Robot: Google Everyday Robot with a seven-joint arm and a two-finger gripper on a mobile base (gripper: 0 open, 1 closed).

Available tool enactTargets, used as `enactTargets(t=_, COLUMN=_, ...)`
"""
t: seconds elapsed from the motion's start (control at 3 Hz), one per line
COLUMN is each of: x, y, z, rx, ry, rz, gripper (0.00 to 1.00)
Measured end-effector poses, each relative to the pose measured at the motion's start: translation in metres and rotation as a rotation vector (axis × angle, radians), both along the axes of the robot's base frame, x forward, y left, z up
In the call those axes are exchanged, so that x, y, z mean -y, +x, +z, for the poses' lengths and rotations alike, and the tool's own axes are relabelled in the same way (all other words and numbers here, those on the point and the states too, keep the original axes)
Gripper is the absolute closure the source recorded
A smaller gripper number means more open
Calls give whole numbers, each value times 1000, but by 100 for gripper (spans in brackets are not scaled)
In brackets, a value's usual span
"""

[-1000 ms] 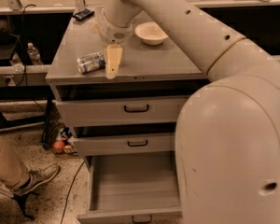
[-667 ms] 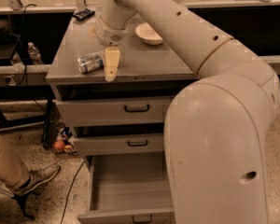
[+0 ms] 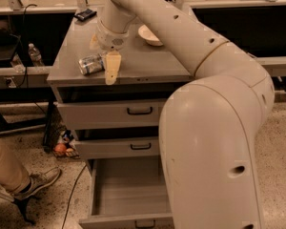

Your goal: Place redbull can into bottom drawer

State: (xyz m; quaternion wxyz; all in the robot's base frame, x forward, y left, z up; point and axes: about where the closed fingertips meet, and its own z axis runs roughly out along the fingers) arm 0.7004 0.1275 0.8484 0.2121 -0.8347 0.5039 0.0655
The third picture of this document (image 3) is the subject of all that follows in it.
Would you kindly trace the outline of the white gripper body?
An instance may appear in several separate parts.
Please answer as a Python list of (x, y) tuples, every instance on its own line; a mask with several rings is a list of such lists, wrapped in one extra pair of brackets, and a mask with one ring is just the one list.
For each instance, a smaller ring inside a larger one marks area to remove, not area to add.
[(101, 21), (97, 22), (95, 36), (102, 50), (121, 50), (129, 37), (128, 32), (117, 33), (107, 29)]

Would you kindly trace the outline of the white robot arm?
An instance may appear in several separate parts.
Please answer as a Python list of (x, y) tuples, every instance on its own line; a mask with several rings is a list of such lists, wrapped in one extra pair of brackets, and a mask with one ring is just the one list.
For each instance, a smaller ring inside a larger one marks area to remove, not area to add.
[(98, 46), (112, 63), (114, 40), (139, 18), (193, 81), (166, 101), (159, 148), (175, 229), (264, 229), (255, 136), (275, 90), (250, 55), (165, 0), (106, 0)]

